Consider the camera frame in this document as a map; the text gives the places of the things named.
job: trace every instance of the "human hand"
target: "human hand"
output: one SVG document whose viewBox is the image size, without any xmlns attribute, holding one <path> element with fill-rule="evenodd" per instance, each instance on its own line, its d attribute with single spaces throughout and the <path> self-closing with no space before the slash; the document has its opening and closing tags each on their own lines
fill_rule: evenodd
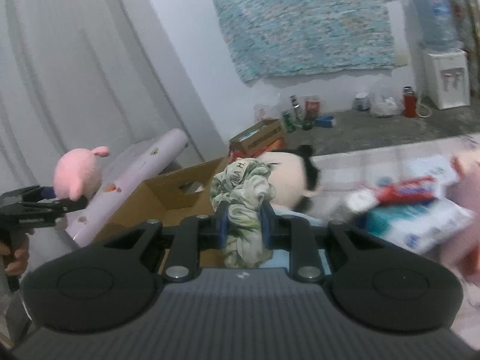
<svg viewBox="0 0 480 360">
<path fill-rule="evenodd" d="M 30 254 L 28 253 L 28 245 L 29 239 L 27 235 L 25 235 L 25 240 L 21 244 L 21 246 L 14 251 L 13 258 L 14 260 L 8 264 L 5 268 L 5 273 L 8 276 L 19 276 L 22 275 L 25 270 L 27 269 L 28 265 L 28 258 Z M 11 250 L 10 248 L 5 245 L 4 243 L 0 242 L 0 255 L 1 256 L 10 256 Z"/>
</svg>

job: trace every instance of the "pink pillow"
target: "pink pillow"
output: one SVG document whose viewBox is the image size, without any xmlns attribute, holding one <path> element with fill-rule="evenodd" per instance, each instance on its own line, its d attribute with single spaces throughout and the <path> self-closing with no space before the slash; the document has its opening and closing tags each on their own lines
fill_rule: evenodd
<svg viewBox="0 0 480 360">
<path fill-rule="evenodd" d="M 480 244 L 480 166 L 474 166 L 469 173 L 462 176 L 458 184 L 448 188 L 447 197 L 477 214 L 472 226 L 442 245 L 442 263 L 456 266 Z"/>
<path fill-rule="evenodd" d="M 460 273 L 477 286 L 480 286 L 480 244 L 477 245 L 460 264 Z"/>
</svg>

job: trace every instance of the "black plush ear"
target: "black plush ear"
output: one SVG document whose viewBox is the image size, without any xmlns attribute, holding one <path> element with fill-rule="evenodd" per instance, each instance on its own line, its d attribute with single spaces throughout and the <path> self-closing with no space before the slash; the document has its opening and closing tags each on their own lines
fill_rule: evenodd
<svg viewBox="0 0 480 360">
<path fill-rule="evenodd" d="M 303 162 L 305 164 L 305 173 L 306 173 L 306 176 L 307 176 L 307 190 L 309 191 L 315 191 L 316 188 L 317 188 L 317 184 L 318 184 L 318 177 L 319 177 L 319 173 L 320 171 L 316 168 L 315 165 L 313 165 L 311 163 L 311 159 L 310 157 L 312 156 L 313 154 L 313 149 L 311 148 L 310 145 L 303 145 L 299 147 L 298 149 L 302 150 L 301 153 L 301 157 L 303 158 Z"/>
<path fill-rule="evenodd" d="M 314 149 L 311 145 L 300 145 L 297 151 L 301 157 L 310 158 L 314 154 Z"/>
</svg>

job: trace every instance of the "plastic bag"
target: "plastic bag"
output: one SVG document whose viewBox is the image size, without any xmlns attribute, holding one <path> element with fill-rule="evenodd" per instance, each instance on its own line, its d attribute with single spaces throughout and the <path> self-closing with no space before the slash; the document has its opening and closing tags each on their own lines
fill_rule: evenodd
<svg viewBox="0 0 480 360">
<path fill-rule="evenodd" d="M 395 85 L 390 77 L 382 77 L 369 89 L 370 113 L 376 117 L 388 117 L 401 114 L 404 110 L 403 99 L 395 93 Z"/>
<path fill-rule="evenodd" d="M 371 101 L 370 113 L 376 117 L 388 117 L 401 114 L 403 106 L 394 97 L 382 97 L 376 94 Z"/>
<path fill-rule="evenodd" d="M 280 112 L 276 107 L 271 107 L 270 105 L 257 104 L 253 107 L 255 112 L 255 124 L 262 120 L 267 119 L 280 119 Z"/>
</svg>

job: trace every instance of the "wall tapestry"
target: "wall tapestry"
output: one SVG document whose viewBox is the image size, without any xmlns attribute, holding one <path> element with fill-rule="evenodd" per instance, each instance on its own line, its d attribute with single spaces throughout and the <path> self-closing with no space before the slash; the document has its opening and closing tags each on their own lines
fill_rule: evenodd
<svg viewBox="0 0 480 360">
<path fill-rule="evenodd" d="M 213 0 L 243 81 L 392 68 L 390 0 Z"/>
</svg>

